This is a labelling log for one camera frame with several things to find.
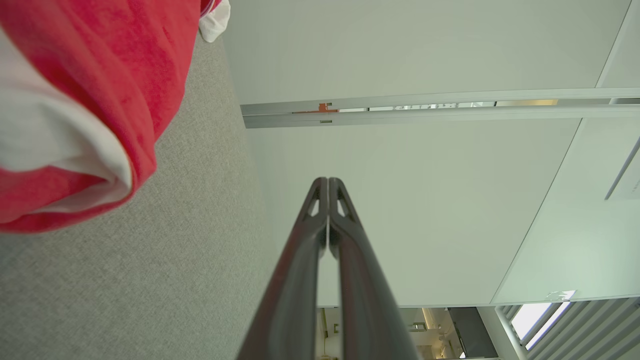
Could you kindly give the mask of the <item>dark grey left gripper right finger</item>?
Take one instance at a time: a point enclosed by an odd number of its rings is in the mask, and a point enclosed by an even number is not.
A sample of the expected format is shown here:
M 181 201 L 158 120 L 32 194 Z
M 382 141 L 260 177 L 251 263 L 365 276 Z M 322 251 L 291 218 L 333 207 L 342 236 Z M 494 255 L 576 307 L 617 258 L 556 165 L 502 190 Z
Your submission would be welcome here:
M 328 184 L 329 247 L 339 268 L 342 360 L 419 360 L 345 183 L 331 177 Z

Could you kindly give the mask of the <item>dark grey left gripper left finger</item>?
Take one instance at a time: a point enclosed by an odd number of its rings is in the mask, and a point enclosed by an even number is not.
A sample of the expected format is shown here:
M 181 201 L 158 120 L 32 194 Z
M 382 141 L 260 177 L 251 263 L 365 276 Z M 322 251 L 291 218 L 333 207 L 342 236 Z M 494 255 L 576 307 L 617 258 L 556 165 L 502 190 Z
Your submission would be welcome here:
M 319 259 L 326 249 L 329 180 L 302 203 L 237 360 L 314 360 Z

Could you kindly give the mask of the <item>red and white shirt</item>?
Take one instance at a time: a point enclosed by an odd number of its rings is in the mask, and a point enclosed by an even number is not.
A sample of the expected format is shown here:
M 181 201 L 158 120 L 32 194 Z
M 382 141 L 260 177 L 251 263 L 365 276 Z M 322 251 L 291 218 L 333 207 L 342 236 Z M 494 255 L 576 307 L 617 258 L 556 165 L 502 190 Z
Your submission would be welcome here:
M 123 205 L 155 173 L 197 35 L 230 0 L 0 0 L 0 233 Z

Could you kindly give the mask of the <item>grey metal partition post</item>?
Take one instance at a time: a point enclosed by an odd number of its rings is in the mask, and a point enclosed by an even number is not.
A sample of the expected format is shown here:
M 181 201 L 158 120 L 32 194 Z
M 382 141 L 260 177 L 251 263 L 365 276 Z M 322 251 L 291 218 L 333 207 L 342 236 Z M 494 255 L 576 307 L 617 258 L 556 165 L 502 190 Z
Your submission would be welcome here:
M 338 112 L 318 112 L 331 103 Z M 569 88 L 365 96 L 244 104 L 248 129 L 492 120 L 640 118 L 640 88 Z

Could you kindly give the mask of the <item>grey window blind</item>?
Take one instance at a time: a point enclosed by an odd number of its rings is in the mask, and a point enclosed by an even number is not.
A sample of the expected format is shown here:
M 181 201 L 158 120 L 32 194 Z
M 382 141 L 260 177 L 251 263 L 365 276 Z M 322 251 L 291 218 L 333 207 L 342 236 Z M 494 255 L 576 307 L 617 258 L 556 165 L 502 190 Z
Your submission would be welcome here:
M 495 310 L 527 360 L 640 360 L 640 297 Z

